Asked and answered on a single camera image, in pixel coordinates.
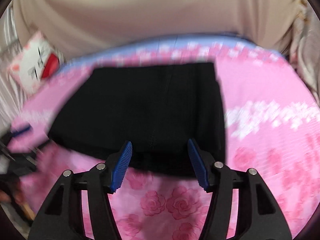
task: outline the black folded fabric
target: black folded fabric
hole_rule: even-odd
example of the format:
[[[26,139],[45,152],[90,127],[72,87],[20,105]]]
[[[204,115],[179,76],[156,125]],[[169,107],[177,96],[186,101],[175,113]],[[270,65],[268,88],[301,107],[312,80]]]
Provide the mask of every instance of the black folded fabric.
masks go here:
[[[103,67],[63,106],[48,133],[57,144],[99,159],[133,144],[130,166],[194,177],[187,141],[225,161],[220,88],[213,63]]]

